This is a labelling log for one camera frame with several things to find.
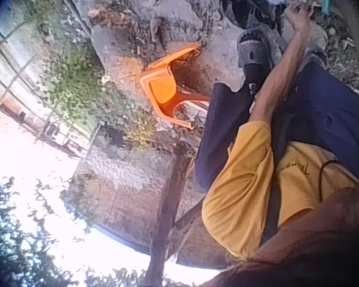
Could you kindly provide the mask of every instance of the hand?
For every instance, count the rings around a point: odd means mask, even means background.
[[[286,19],[290,22],[295,32],[301,32],[307,39],[310,36],[310,16],[313,9],[308,9],[307,4],[294,2],[286,10]]]

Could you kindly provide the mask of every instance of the orange plastic chair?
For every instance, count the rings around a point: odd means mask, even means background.
[[[202,94],[187,93],[184,89],[179,91],[170,64],[173,60],[198,47],[200,47],[199,43],[190,44],[180,51],[155,61],[142,73],[140,79],[142,88],[158,115],[188,129],[193,129],[194,123],[174,118],[174,110],[186,101],[209,102],[210,98]]]

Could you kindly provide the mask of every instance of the hair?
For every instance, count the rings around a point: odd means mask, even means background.
[[[359,227],[351,234],[319,235],[290,251],[280,263],[249,259],[205,286],[359,286]]]

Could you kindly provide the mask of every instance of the foliage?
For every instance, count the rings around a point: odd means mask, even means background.
[[[45,216],[39,217],[37,210],[29,210],[29,217],[37,224],[33,233],[25,233],[12,211],[16,208],[11,198],[18,195],[12,189],[13,178],[0,186],[0,282],[5,286],[68,286],[75,284],[72,274],[57,268],[53,257],[48,254],[54,243],[45,229]],[[53,210],[41,194],[41,186],[36,186],[35,196],[46,211]]]
[[[46,63],[43,85],[47,100],[72,122],[92,113],[95,99],[102,93],[101,65],[88,45],[68,45],[62,55]]]
[[[28,217],[36,223],[36,230],[26,233],[22,230],[19,219],[14,214],[14,202],[19,200],[19,193],[13,187],[14,178],[0,185],[0,285],[4,286],[72,286],[79,282],[72,280],[69,271],[57,268],[54,257],[48,254],[56,238],[45,228],[46,216],[56,215],[53,207],[44,197],[48,186],[38,183],[34,196],[41,203],[42,210],[29,208]],[[142,283],[145,271],[113,269],[110,274],[98,274],[90,267],[84,267],[84,283],[90,287],[137,287]],[[163,286],[190,287],[163,279]]]
[[[70,180],[68,190],[60,193],[60,198],[64,202],[65,209],[73,215],[73,220],[82,219],[87,224],[86,232],[96,222],[95,199],[86,190],[86,182],[95,178],[94,173],[85,173],[83,175],[75,175]]]
[[[133,146],[148,146],[156,131],[157,120],[151,112],[106,83],[106,90],[96,99],[95,114],[109,126],[125,132],[125,140]]]
[[[90,287],[139,287],[144,284],[145,273],[145,270],[138,273],[136,270],[128,271],[126,268],[122,268],[120,270],[113,269],[113,272],[106,276],[97,276],[93,269],[88,268],[85,283]],[[165,287],[197,287],[195,284],[189,286],[168,278],[164,278],[162,284]]]
[[[57,0],[24,0],[28,13],[25,20],[34,23],[41,34],[49,33],[50,28],[61,29],[61,24],[56,17],[62,13],[62,3]]]
[[[48,46],[52,56],[45,61],[41,82],[45,100],[71,123],[85,126],[94,116],[123,130],[125,140],[133,146],[148,146],[156,131],[156,119],[122,95],[114,83],[101,83],[104,69],[90,40],[77,33],[81,28],[62,24],[70,17],[63,9],[65,4],[56,0],[23,1],[29,11],[26,20],[45,38],[54,39]]]

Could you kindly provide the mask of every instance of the sky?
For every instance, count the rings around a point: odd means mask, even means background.
[[[56,256],[57,266],[71,270],[78,280],[84,278],[83,273],[78,271],[83,265],[91,266],[104,274],[113,268],[122,267],[146,270],[150,259],[148,255],[122,245],[96,229],[86,235],[83,222],[74,224],[70,220],[59,199],[59,191],[61,181],[73,175],[77,164],[77,160],[66,157],[45,143],[34,144],[34,138],[29,133],[0,131],[0,182],[3,176],[15,177],[15,187],[20,192],[16,199],[16,212],[25,230],[31,231],[34,228],[34,222],[26,215],[29,205],[38,204],[33,196],[36,179],[52,186],[45,196],[58,216],[48,216],[45,224],[59,241],[50,250]],[[74,237],[82,237],[84,242],[73,243]],[[213,278],[218,271],[167,262],[165,273],[176,282],[191,285],[192,282],[201,284]]]

